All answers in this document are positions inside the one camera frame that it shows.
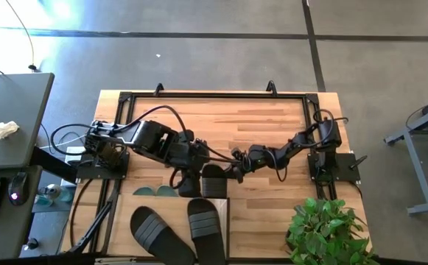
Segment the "crumpled paper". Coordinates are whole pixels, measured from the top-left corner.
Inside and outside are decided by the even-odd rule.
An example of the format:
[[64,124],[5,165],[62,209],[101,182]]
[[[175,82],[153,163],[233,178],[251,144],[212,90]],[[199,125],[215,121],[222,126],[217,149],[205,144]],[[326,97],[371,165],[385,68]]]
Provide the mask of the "crumpled paper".
[[6,124],[0,122],[0,140],[6,138],[11,133],[15,133],[19,129],[19,126],[14,121],[9,121]]

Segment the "gray floor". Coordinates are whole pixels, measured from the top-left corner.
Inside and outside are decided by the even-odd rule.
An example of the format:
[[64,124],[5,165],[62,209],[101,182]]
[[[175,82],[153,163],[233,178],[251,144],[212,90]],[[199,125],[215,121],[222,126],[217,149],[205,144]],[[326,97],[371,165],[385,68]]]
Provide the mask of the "gray floor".
[[[45,12],[39,1],[29,2],[25,7],[11,1],[32,28],[306,34],[299,0],[42,0]],[[428,35],[428,1],[309,4],[318,35]],[[20,26],[5,3],[0,14],[5,17],[0,26]],[[154,89],[162,82],[167,89],[259,91],[275,80],[280,91],[317,90],[307,40],[32,40],[40,69],[56,75],[43,120],[49,131],[68,122],[90,122],[101,89]],[[406,212],[406,207],[424,202],[406,147],[382,142],[404,126],[410,113],[428,104],[428,42],[318,41],[318,53],[326,90],[339,93],[343,113],[350,118],[351,148],[369,156],[360,171],[376,252],[428,261],[428,213],[409,217]],[[25,35],[0,30],[1,70],[26,72],[29,58]],[[41,137],[45,144],[43,132]],[[65,221],[64,213],[36,218],[31,235],[52,247],[23,255],[54,253]],[[48,222],[56,225],[48,228]]]

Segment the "wooden table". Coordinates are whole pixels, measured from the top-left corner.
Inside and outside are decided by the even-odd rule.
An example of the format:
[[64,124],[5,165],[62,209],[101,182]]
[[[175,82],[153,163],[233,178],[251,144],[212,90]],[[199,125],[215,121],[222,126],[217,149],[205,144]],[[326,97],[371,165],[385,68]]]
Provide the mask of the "wooden table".
[[[114,120],[120,92],[101,91],[95,119],[109,122]],[[342,116],[336,93],[318,93],[318,98],[321,108],[330,110],[335,117]],[[292,138],[305,128],[303,107],[301,101],[297,99],[138,98],[133,117],[158,105],[174,107],[186,127],[194,131],[195,137],[206,140],[210,147],[224,155],[230,155],[230,150],[236,146],[242,150],[248,149],[251,144],[280,147],[288,138]],[[178,121],[168,110],[156,111],[145,119],[152,119],[180,130]],[[338,124],[343,143],[337,151],[349,152],[345,127],[342,122]],[[304,150],[290,161],[289,173],[283,183],[279,182],[275,171],[269,168],[245,175],[242,184],[235,180],[228,181],[230,258],[287,258],[284,234],[290,225],[291,216],[295,214],[292,208],[303,204],[307,197],[317,196],[315,185],[309,180],[307,153],[308,151]],[[129,202],[136,199],[132,193],[137,188],[167,185],[171,173],[172,169],[165,169],[160,163],[131,153],[129,172],[122,183],[117,205],[109,255],[134,255],[133,246],[137,243],[130,236],[128,225],[123,227],[121,224],[127,224],[136,207],[133,206],[133,211],[124,211],[124,214],[121,214],[120,208],[130,207]],[[82,195],[74,218],[76,240],[88,229],[95,216],[100,186],[101,181],[95,180]],[[362,200],[356,188],[349,183],[336,183],[336,189],[338,198],[344,199],[346,205],[355,208],[356,214],[365,220]],[[185,213],[186,209],[182,208],[179,211]],[[103,227],[99,237],[99,248],[103,243],[104,232]],[[366,227],[362,236],[369,236]],[[69,229],[67,229],[61,250],[69,248]]]

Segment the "potted plant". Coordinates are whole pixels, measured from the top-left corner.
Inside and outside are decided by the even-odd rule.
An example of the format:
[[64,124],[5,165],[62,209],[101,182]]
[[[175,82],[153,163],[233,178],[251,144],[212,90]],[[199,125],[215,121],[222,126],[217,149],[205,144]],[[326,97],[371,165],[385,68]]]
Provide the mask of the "potted plant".
[[356,220],[365,223],[352,208],[344,205],[345,202],[338,199],[308,198],[304,206],[294,207],[296,215],[286,234],[294,264],[378,264],[371,259],[373,250],[366,251],[369,238],[361,238],[354,232],[362,231]]

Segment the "black slipper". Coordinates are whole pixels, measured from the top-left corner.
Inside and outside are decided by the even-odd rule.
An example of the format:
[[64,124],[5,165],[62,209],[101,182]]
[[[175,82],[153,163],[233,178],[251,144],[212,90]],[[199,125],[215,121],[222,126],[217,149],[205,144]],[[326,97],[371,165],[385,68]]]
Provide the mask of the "black slipper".
[[164,264],[194,264],[195,256],[191,248],[151,208],[141,206],[133,212],[130,231],[148,253]]
[[192,199],[187,205],[187,213],[199,265],[227,264],[219,213],[212,202],[202,198]]
[[204,198],[227,198],[227,177],[220,166],[209,164],[202,169],[202,195]]

